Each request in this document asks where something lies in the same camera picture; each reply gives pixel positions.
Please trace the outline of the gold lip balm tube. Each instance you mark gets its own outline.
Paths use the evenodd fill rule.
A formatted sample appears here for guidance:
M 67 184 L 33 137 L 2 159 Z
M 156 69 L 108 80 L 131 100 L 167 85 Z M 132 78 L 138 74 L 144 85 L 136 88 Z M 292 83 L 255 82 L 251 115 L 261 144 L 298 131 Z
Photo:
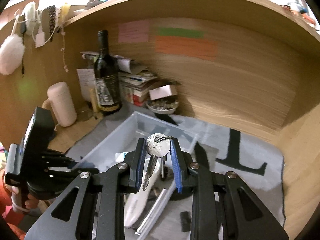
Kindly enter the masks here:
M 91 98 L 91 104 L 92 104 L 92 108 L 93 108 L 93 112 L 94 113 L 99 113 L 99 106 L 98 106 L 98 103 L 97 103 L 97 96 L 95 94 L 95 89 L 94 88 L 91 88 L 89 90 L 89 93 L 90 93 L 90 98 Z

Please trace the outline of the grey mat with black letters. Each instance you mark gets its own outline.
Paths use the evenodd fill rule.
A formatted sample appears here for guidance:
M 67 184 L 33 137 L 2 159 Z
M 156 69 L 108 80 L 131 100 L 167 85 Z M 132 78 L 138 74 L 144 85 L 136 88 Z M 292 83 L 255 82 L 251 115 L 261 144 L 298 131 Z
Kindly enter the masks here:
M 156 114 L 134 106 L 125 106 L 118 113 L 132 114 L 135 111 L 151 114 L 172 124 L 181 120 L 182 127 L 191 129 L 199 135 L 193 152 L 189 153 L 193 161 L 208 168 L 211 172 L 219 174 L 225 174 L 229 171 L 235 172 L 271 211 L 280 225 L 283 226 L 283 189 L 281 178 L 284 161 L 280 151 L 274 146 L 237 130 L 181 115 Z M 173 171 L 171 152 L 167 154 L 166 158 L 167 165 Z M 144 170 L 146 170 L 149 160 L 150 156 L 146 151 Z M 93 164 L 90 163 L 82 166 L 80 162 L 76 162 L 76 168 L 85 168 Z M 172 197 L 184 199 L 190 197 L 192 198 L 193 205 L 192 193 L 179 193 L 175 179 L 169 184 L 167 190 L 168 202 Z

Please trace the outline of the white travel plug adapter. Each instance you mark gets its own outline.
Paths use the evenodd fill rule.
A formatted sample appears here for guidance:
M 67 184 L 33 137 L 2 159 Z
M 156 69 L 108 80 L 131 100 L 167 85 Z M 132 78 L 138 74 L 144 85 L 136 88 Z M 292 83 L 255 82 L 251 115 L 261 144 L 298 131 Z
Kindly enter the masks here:
M 131 161 L 131 159 L 131 152 L 120 152 L 114 155 L 114 161 L 116 164 L 123 163 L 126 160 Z

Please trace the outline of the silver metal pen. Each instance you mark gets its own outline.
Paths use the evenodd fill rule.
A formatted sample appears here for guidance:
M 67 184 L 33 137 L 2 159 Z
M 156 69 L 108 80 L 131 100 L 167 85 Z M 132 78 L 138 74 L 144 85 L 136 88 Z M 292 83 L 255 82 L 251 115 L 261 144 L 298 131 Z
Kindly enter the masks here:
M 138 239 L 145 239 L 151 231 L 151 229 L 153 228 L 153 226 L 155 225 L 155 223 L 157 222 L 157 220 L 159 219 L 160 215 L 162 214 L 164 208 L 167 205 L 167 195 L 168 190 L 163 189 L 158 198 L 156 199 L 151 210 L 143 219 L 139 228 L 136 230 L 135 234 L 138 235 Z

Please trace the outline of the pink sticky note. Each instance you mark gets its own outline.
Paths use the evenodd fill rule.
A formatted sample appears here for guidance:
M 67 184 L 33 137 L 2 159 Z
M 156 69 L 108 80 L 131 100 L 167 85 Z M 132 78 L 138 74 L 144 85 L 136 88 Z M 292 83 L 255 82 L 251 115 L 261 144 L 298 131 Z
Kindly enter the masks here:
M 149 41 L 150 21 L 141 20 L 118 24 L 119 43 L 143 43 Z

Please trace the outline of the small black rectangular block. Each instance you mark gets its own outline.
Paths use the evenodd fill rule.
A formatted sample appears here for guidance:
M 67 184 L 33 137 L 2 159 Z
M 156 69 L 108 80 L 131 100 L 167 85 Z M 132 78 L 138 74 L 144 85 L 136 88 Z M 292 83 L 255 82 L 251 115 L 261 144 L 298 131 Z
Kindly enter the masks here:
M 188 211 L 180 213 L 181 231 L 189 232 L 191 230 L 191 217 Z

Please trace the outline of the stack of books and papers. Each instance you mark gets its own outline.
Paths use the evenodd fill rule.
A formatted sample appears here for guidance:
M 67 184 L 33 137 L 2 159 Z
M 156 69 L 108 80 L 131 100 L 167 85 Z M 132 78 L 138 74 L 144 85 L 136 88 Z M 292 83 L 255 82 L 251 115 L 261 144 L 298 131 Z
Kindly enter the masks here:
M 99 53 L 97 51 L 82 51 L 80 54 L 88 63 L 88 66 L 84 69 L 94 69 L 94 63 L 98 59 Z M 112 55 L 112 57 L 116 59 L 120 77 L 123 77 L 124 82 L 129 85 L 142 88 L 151 80 L 157 79 L 157 75 L 148 71 L 146 65 L 120 55 Z

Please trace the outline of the white handwritten note paper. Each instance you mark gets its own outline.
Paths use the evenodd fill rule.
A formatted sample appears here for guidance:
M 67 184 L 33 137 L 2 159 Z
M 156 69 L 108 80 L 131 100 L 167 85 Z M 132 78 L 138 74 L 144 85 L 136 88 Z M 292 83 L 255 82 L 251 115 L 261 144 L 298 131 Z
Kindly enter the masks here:
M 76 72 L 80 83 L 81 95 L 85 101 L 91 102 L 90 90 L 95 85 L 94 69 L 81 68 L 77 69 Z

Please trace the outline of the clear plastic storage bin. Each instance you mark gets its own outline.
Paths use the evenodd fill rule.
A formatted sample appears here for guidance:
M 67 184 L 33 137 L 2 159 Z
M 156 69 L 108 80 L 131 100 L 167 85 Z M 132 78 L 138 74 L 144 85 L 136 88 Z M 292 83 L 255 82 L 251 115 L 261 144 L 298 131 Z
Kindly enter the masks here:
M 151 114 L 117 113 L 102 119 L 93 131 L 84 136 L 68 151 L 67 155 L 82 166 L 93 163 L 101 172 L 116 164 L 117 157 L 136 148 L 139 138 L 162 133 L 178 139 L 181 150 L 192 153 L 199 135 L 182 127 L 182 121 L 174 124 Z M 169 201 L 163 213 L 147 235 L 147 239 L 189 239 L 190 233 L 182 232 L 180 213 L 191 211 L 192 198 Z

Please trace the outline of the wooden shelf with clutter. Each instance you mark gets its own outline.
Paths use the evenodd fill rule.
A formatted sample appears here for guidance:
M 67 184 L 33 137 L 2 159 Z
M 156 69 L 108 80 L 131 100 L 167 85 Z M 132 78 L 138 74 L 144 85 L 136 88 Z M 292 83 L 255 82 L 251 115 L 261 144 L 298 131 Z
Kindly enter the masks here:
M 110 0 L 68 20 L 71 25 L 90 15 L 130 20 L 140 17 L 186 17 L 234 24 L 281 40 L 293 32 L 319 44 L 319 34 L 302 17 L 268 0 Z

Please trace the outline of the white handheld thermometer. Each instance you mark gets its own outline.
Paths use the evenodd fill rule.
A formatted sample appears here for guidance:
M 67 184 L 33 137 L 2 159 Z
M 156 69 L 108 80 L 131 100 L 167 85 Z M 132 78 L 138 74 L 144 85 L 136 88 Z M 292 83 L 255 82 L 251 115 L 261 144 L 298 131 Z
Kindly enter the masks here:
M 129 194 L 124 205 L 124 226 L 126 228 L 132 227 L 139 219 L 147 204 L 149 193 L 153 188 L 155 182 L 158 180 L 160 174 L 160 162 L 156 163 L 152 176 L 149 179 L 149 184 L 146 190 L 140 187 L 137 193 Z

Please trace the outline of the bowl of beads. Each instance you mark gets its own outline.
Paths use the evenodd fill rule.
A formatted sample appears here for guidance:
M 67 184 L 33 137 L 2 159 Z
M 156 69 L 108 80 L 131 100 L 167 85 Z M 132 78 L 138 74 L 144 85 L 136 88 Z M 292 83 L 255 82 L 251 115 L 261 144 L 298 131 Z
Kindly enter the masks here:
M 147 101 L 146 106 L 150 111 L 156 114 L 174 114 L 179 106 L 177 100 L 164 100 L 159 99 L 155 101 Z

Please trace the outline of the green sticky note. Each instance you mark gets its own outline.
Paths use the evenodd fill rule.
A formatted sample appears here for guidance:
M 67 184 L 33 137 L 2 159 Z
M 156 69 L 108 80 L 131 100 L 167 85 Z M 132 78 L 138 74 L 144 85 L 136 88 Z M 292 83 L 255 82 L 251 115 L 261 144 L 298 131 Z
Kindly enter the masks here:
M 204 32 L 192 29 L 183 28 L 158 28 L 157 34 L 159 36 L 176 36 L 176 37 L 186 37 L 186 38 L 203 38 Z

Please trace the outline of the orange sticky note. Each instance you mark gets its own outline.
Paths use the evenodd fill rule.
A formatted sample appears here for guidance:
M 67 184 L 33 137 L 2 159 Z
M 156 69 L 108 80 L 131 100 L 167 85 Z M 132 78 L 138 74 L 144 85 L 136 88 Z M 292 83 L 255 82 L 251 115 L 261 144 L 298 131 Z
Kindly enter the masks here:
M 217 53 L 217 46 L 215 42 L 201 38 L 157 35 L 155 37 L 155 51 L 213 61 Z

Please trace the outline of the silver keys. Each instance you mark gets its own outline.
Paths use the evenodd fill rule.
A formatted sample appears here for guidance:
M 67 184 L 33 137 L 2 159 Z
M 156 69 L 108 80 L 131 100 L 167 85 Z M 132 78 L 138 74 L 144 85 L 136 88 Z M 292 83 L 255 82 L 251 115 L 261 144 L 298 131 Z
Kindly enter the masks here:
M 166 136 L 162 133 L 153 133 L 147 138 L 146 151 L 150 156 L 150 160 L 146 168 L 144 183 L 142 185 L 143 191 L 148 187 L 158 159 L 163 159 L 170 152 L 171 140 L 173 138 L 174 137 Z

